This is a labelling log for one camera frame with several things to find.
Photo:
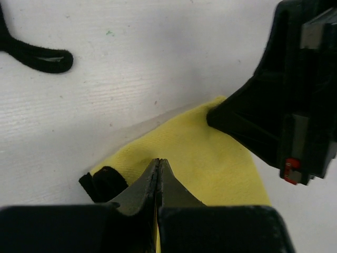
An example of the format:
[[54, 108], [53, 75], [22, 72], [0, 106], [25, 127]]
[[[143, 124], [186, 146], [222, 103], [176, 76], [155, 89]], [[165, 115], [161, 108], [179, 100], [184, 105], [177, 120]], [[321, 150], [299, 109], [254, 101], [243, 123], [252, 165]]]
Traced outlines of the grey and yellow towel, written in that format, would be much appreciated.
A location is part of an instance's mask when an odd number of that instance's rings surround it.
[[207, 124], [210, 109], [224, 97], [202, 104], [120, 148], [79, 179], [94, 202], [107, 202], [132, 185], [156, 158], [167, 159], [175, 177], [210, 206], [270, 205], [248, 150]]

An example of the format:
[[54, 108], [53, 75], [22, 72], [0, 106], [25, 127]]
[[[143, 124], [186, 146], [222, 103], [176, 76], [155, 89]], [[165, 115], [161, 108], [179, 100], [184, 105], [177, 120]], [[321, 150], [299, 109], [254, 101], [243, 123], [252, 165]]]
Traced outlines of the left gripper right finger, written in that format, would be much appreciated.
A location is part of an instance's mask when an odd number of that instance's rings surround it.
[[167, 159], [162, 159], [157, 181], [157, 224], [161, 252], [191, 252], [201, 236], [201, 211], [206, 205], [175, 177]]

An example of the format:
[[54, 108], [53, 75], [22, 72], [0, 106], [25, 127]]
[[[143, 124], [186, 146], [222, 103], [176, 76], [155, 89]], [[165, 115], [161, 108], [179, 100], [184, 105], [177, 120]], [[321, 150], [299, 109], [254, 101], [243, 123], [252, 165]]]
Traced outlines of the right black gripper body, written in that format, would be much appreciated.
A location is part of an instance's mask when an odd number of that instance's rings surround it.
[[336, 1], [281, 1], [276, 23], [280, 176], [306, 185], [336, 156]]

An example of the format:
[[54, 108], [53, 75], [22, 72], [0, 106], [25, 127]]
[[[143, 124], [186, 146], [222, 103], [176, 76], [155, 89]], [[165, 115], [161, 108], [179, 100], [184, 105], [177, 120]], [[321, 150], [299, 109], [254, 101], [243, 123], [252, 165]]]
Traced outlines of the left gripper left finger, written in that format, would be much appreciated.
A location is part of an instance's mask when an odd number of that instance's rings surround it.
[[111, 208], [105, 232], [108, 252], [156, 252], [156, 188], [159, 159], [106, 206]]

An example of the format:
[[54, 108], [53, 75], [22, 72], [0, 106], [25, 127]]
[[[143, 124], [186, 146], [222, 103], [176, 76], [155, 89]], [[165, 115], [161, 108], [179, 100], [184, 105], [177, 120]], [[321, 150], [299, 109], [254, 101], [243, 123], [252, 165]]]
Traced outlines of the grey and pink towel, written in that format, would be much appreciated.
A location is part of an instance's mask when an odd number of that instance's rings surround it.
[[38, 47], [20, 41], [10, 33], [3, 10], [1, 10], [1, 51], [34, 70], [62, 74], [74, 63], [73, 54], [67, 50]]

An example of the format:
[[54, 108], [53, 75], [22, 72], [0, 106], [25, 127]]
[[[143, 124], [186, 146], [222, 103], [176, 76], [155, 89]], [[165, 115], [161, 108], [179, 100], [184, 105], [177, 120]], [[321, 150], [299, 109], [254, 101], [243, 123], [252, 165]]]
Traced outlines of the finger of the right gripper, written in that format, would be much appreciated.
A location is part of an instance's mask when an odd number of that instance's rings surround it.
[[210, 127], [230, 135], [273, 167], [280, 159], [285, 88], [295, 66], [298, 29], [298, 10], [278, 7], [253, 76], [206, 116]]

